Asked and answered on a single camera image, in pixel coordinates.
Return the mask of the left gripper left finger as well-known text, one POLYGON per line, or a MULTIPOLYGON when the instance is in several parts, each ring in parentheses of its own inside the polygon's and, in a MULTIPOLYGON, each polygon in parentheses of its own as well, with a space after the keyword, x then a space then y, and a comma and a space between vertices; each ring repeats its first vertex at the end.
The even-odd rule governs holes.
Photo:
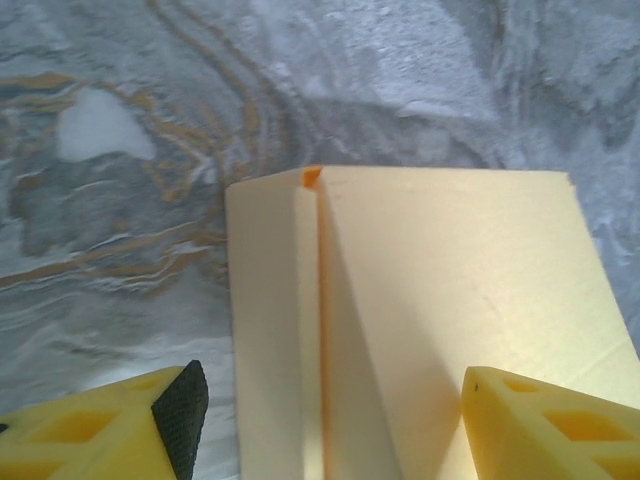
POLYGON ((192 360, 22 408, 1 418, 1 476, 190 479, 208 403, 192 360))

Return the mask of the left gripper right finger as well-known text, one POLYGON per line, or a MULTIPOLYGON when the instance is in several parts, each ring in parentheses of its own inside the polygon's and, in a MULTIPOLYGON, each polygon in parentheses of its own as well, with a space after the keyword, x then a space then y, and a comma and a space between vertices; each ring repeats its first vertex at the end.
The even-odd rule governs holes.
POLYGON ((639 412, 629 406, 475 366, 461 409, 481 479, 639 477, 639 412))

